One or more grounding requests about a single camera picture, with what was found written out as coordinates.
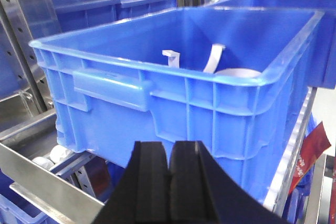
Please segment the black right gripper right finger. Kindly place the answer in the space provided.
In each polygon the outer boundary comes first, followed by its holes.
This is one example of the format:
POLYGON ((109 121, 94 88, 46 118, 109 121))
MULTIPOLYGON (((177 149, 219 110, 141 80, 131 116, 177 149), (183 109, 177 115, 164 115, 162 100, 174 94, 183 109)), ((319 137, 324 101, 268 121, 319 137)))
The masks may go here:
POLYGON ((201 141, 177 141, 170 172, 171 223, 286 223, 236 184, 201 141))

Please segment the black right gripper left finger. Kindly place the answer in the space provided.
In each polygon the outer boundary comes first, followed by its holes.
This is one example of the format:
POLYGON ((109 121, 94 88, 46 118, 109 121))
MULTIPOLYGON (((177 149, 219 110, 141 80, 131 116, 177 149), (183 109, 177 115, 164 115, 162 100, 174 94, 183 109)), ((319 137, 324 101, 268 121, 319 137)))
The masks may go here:
POLYGON ((135 142, 128 165, 93 223, 168 223, 170 176, 160 142, 135 142))

